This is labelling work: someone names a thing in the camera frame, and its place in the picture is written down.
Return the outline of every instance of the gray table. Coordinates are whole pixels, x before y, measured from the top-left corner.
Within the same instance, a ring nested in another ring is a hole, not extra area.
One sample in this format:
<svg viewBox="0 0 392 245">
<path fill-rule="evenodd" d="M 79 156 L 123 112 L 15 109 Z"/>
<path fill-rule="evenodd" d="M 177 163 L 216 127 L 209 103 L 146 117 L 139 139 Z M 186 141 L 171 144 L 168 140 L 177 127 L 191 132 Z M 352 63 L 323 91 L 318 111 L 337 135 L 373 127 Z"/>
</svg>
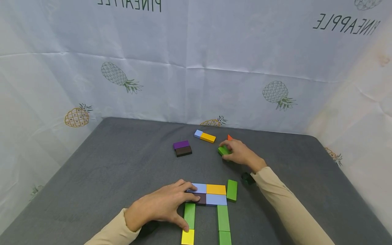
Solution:
<svg viewBox="0 0 392 245">
<path fill-rule="evenodd" d="M 193 137 L 196 129 L 215 144 Z M 292 244 L 256 185 L 240 182 L 243 166 L 222 161 L 218 142 L 227 134 L 265 158 L 338 245 L 392 244 L 392 238 L 318 140 L 311 136 L 178 123 L 106 118 L 45 188 L 0 236 L 2 245 L 83 244 L 118 212 L 163 185 L 183 178 L 196 183 L 236 180 L 229 203 L 236 244 Z M 177 158 L 172 144 L 189 140 L 193 154 Z M 215 207 L 196 208 L 195 245 L 218 245 Z M 161 223 L 134 244 L 175 245 L 181 230 Z"/>
</svg>

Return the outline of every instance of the pineapple illustration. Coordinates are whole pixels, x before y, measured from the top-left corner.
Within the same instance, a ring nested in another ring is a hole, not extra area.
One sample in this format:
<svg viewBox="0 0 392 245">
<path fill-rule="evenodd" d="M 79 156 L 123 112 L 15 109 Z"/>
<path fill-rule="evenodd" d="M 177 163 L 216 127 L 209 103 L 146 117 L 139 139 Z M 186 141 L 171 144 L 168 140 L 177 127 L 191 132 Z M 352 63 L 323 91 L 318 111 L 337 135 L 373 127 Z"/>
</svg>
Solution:
<svg viewBox="0 0 392 245">
<path fill-rule="evenodd" d="M 217 119 L 207 120 L 200 125 L 202 126 L 213 126 L 213 127 L 220 127 L 222 124 L 226 124 L 227 120 L 223 116 L 219 116 Z"/>
<path fill-rule="evenodd" d="M 64 118 L 66 125 L 79 128 L 89 123 L 89 113 L 92 111 L 91 106 L 86 104 L 79 104 L 80 107 L 70 110 Z"/>
<path fill-rule="evenodd" d="M 29 201 L 31 201 L 31 200 L 33 200 L 34 199 L 34 197 L 38 194 L 38 192 L 40 191 L 40 190 L 42 190 L 42 188 L 43 188 L 43 186 L 42 185 L 39 185 L 38 187 L 33 187 L 33 191 L 31 192 L 31 199 L 29 200 Z"/>
<path fill-rule="evenodd" d="M 383 0 L 354 0 L 358 10 L 368 10 L 379 5 Z"/>
<path fill-rule="evenodd" d="M 281 111 L 287 110 L 287 108 L 293 108 L 295 100 L 293 98 L 287 98 L 289 91 L 284 83 L 281 81 L 273 81 L 270 82 L 265 88 L 263 89 L 263 96 L 264 98 L 271 103 L 277 103 L 278 106 L 276 109 L 279 108 Z"/>
<path fill-rule="evenodd" d="M 342 154 L 336 155 L 333 151 L 331 151 L 327 147 L 325 148 L 325 150 L 328 152 L 328 154 L 332 157 L 332 159 L 335 161 L 335 163 L 338 166 L 342 166 L 342 162 L 341 162 L 343 160 Z"/>
<path fill-rule="evenodd" d="M 110 82 L 124 86 L 127 89 L 127 93 L 135 94 L 138 93 L 138 90 L 141 91 L 141 85 L 138 85 L 139 82 L 134 82 L 135 79 L 128 80 L 127 75 L 118 68 L 115 64 L 110 62 L 105 62 L 101 67 L 102 75 L 108 79 Z"/>
</svg>

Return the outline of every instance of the black block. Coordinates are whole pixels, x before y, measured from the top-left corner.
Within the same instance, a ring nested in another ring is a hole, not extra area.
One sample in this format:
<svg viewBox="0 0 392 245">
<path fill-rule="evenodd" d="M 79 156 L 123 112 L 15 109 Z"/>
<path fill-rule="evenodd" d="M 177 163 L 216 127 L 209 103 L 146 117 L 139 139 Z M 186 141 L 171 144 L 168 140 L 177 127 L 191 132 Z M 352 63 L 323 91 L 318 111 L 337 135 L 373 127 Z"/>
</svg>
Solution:
<svg viewBox="0 0 392 245">
<path fill-rule="evenodd" d="M 181 147 L 175 149 L 177 157 L 192 154 L 191 146 Z"/>
</svg>

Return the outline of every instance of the dark brown block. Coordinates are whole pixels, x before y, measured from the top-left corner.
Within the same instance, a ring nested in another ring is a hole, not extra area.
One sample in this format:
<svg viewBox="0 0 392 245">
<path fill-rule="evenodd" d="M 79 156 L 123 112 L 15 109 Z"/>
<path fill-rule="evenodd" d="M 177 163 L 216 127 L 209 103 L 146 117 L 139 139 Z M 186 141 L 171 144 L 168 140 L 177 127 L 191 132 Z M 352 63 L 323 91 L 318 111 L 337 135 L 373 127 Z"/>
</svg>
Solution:
<svg viewBox="0 0 392 245">
<path fill-rule="evenodd" d="M 207 204 L 207 194 L 203 193 L 193 193 L 195 196 L 199 196 L 199 201 L 190 201 L 192 203 L 196 203 L 197 205 L 206 205 Z"/>
<path fill-rule="evenodd" d="M 192 154 L 192 149 L 190 146 L 177 148 L 177 149 L 175 149 L 175 151 L 176 151 L 177 157 Z"/>
</svg>

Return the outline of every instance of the purple block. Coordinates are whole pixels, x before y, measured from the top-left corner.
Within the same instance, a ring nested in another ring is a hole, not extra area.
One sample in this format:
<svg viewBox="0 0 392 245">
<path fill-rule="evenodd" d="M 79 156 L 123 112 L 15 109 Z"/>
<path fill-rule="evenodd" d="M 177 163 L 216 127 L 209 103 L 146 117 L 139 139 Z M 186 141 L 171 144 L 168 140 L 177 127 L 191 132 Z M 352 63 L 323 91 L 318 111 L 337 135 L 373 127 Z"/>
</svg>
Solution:
<svg viewBox="0 0 392 245">
<path fill-rule="evenodd" d="M 227 206 L 226 195 L 207 194 L 206 203 L 210 206 L 224 205 Z"/>
<path fill-rule="evenodd" d="M 197 183 L 192 183 L 192 184 L 197 187 L 197 191 L 192 191 L 191 189 L 188 189 L 187 192 L 207 194 L 207 184 L 197 184 Z"/>
<path fill-rule="evenodd" d="M 187 146 L 189 146 L 189 142 L 187 140 L 173 144 L 174 149 L 183 148 L 183 147 L 187 147 Z"/>
</svg>

